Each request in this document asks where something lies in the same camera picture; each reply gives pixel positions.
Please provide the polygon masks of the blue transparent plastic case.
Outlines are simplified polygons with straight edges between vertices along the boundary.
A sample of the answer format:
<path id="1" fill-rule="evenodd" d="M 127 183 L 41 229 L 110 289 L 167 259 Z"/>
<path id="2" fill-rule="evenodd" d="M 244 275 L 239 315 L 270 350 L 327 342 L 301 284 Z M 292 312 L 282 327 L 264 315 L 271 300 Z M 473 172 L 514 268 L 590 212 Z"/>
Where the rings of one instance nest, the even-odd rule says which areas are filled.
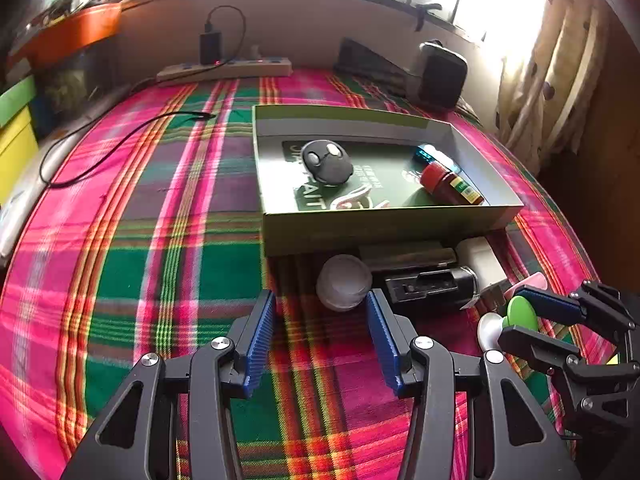
<path id="1" fill-rule="evenodd" d="M 424 162 L 425 165 L 431 162 L 439 162 L 442 166 L 452 172 L 459 172 L 460 167 L 458 164 L 446 155 L 444 152 L 439 151 L 433 144 L 420 144 L 414 150 L 413 156 L 416 160 Z"/>

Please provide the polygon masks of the grey small fan heater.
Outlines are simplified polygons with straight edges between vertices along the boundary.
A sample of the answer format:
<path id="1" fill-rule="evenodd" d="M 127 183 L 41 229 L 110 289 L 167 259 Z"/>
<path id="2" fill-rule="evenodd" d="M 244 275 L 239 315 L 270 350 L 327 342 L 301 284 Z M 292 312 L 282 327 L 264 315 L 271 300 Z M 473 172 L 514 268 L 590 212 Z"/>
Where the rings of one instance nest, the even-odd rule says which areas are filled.
<path id="1" fill-rule="evenodd" d="M 468 70 L 468 62 L 462 55 L 445 48 L 438 40 L 425 41 L 406 75 L 409 101 L 434 110 L 454 110 Z"/>

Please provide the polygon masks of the yellow green box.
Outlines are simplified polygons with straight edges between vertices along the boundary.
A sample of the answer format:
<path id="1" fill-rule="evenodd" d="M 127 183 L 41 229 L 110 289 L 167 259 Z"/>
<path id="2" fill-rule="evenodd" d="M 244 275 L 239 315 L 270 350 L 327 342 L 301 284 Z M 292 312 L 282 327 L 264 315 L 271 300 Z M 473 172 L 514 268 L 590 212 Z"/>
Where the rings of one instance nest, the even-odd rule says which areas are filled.
<path id="1" fill-rule="evenodd" d="M 33 76 L 22 79 L 1 95 L 0 200 L 4 206 L 32 156 L 38 152 L 29 103 L 35 99 Z"/>

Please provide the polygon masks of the pink white clip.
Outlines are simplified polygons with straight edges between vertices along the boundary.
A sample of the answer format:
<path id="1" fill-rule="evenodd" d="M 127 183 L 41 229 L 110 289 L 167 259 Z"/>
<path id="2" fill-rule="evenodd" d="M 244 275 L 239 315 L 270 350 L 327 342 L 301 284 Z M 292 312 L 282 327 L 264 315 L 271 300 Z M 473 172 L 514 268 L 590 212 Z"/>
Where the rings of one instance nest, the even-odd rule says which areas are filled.
<path id="1" fill-rule="evenodd" d="M 375 203 L 371 197 L 372 185 L 363 184 L 359 188 L 338 196 L 332 200 L 331 210 L 359 210 L 359 209 L 383 209 L 390 206 L 389 200 Z"/>

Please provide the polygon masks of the white round lid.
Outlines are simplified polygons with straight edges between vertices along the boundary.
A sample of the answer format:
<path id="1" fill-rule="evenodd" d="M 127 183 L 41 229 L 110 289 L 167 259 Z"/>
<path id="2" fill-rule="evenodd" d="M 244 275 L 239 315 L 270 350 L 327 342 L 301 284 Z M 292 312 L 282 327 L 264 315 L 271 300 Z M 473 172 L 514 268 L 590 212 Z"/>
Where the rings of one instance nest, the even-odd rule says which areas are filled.
<path id="1" fill-rule="evenodd" d="M 346 312 L 356 308 L 372 286 L 372 273 L 352 255 L 336 255 L 322 266 L 316 284 L 321 303 L 330 310 Z"/>

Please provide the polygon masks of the green cardboard tray box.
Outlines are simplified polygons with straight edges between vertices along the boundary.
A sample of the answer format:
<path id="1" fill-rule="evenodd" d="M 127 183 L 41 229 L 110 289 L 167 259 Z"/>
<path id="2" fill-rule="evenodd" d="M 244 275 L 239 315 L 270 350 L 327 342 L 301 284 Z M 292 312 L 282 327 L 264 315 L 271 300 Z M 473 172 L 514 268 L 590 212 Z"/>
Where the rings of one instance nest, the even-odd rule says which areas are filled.
<path id="1" fill-rule="evenodd" d="M 503 228 L 523 207 L 487 153 L 450 122 L 350 107 L 257 105 L 253 130 L 262 244 L 270 257 L 472 237 Z M 349 154 L 354 172 L 346 183 L 327 186 L 311 177 L 300 151 L 313 140 L 333 141 Z M 452 158 L 484 203 L 436 203 L 420 185 L 424 165 L 413 156 L 420 144 Z M 372 185 L 376 204 L 390 206 L 330 209 L 332 200 L 363 184 Z"/>

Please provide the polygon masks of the green top white knob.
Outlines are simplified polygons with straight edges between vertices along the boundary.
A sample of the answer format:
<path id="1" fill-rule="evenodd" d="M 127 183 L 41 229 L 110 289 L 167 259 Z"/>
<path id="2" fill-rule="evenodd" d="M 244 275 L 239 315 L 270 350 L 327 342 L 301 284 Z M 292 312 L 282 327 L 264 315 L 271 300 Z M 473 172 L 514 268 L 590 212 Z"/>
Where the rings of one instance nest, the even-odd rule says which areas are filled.
<path id="1" fill-rule="evenodd" d="M 485 313 L 477 324 L 476 336 L 480 350 L 499 350 L 499 337 L 508 326 L 518 326 L 538 330 L 538 318 L 532 304 L 521 296 L 513 296 L 506 305 L 506 314 L 497 312 Z"/>

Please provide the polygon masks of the white power strip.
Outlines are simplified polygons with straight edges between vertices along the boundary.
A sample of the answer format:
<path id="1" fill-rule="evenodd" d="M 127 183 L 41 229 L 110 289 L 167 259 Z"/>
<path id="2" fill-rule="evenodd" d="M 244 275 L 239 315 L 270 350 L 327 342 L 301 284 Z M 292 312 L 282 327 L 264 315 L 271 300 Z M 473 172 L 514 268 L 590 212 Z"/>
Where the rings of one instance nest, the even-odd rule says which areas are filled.
<path id="1" fill-rule="evenodd" d="M 256 58 L 256 60 L 232 60 L 216 65 L 204 66 L 183 63 L 163 68 L 155 80 L 161 86 L 187 84 L 219 79 L 287 77 L 293 66 L 288 58 Z"/>

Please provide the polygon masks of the black round disc gadget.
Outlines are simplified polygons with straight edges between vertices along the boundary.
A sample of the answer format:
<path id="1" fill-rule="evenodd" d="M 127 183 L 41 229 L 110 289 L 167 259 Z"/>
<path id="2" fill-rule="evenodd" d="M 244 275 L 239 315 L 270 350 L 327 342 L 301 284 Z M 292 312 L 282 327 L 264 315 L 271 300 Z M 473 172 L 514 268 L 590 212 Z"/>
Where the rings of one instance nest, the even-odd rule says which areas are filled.
<path id="1" fill-rule="evenodd" d="M 346 183 L 354 172 L 352 160 L 340 144 L 330 140 L 313 140 L 300 151 L 302 161 L 317 182 L 327 186 Z"/>

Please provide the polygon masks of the black rectangular device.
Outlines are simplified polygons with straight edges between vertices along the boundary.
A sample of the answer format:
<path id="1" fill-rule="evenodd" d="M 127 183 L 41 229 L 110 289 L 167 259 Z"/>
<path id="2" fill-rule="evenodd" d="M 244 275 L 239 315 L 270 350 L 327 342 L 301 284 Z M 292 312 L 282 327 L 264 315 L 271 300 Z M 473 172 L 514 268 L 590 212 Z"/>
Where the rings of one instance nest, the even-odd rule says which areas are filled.
<path id="1" fill-rule="evenodd" d="M 477 276 L 468 266 L 393 275 L 384 283 L 393 304 L 426 302 L 462 309 L 480 296 Z"/>

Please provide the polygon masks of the plaid pink green tablecloth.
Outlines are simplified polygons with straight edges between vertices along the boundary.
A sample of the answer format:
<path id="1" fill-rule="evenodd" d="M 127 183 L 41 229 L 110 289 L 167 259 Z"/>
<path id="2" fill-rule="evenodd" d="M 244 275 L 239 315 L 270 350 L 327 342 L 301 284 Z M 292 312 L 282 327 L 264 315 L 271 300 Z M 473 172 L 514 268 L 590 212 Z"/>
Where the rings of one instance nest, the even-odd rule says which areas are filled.
<path id="1" fill-rule="evenodd" d="M 411 113 L 326 70 L 152 88 L 119 104 L 58 172 L 1 295 L 1 426 L 56 479 L 145 353 L 223 335 L 259 292 L 278 296 L 269 366 L 233 405 L 250 479 L 393 479 L 411 405 L 386 387 L 361 311 L 316 297 L 322 256 L 265 260 L 252 140 L 257 104 Z"/>

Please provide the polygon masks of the black folded item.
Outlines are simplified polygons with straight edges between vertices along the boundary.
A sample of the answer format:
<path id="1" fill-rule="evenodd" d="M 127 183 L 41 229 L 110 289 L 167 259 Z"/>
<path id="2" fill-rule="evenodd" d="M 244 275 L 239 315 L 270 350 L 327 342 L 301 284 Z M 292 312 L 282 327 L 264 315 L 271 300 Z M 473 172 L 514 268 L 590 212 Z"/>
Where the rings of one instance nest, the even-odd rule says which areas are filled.
<path id="1" fill-rule="evenodd" d="M 395 96 L 406 96 L 407 72 L 360 42 L 343 38 L 333 66 L 337 73 L 363 78 Z"/>

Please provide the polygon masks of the red cap spice bottle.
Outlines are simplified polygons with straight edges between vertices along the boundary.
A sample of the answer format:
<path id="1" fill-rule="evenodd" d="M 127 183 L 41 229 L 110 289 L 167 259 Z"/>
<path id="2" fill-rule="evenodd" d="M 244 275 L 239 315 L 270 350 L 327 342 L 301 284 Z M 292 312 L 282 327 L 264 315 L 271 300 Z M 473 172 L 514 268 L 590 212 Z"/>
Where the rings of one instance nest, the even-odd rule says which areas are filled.
<path id="1" fill-rule="evenodd" d="M 429 162 L 425 166 L 420 175 L 420 183 L 442 205 L 471 206 L 485 201 L 483 195 L 472 185 L 440 162 Z"/>

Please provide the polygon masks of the white small charger block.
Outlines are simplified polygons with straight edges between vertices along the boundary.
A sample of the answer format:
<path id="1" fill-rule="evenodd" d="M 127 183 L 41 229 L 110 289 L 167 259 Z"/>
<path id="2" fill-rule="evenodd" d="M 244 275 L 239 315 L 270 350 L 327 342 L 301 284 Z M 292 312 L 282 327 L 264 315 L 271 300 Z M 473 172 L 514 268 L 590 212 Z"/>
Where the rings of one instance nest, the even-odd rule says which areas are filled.
<path id="1" fill-rule="evenodd" d="M 506 272 L 486 237 L 462 240 L 454 250 L 459 263 L 462 266 L 468 266 L 475 273 L 480 292 L 500 287 L 506 282 Z"/>

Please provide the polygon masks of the cream patterned curtain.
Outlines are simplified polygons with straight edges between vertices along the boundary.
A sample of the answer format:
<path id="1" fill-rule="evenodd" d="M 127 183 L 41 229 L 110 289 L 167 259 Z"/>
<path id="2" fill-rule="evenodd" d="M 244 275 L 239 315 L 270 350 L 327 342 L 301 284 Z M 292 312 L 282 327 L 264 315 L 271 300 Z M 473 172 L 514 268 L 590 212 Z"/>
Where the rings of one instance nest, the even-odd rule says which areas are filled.
<path id="1" fill-rule="evenodd" d="M 500 0 L 500 142 L 532 174 L 577 152 L 608 44 L 604 0 Z"/>

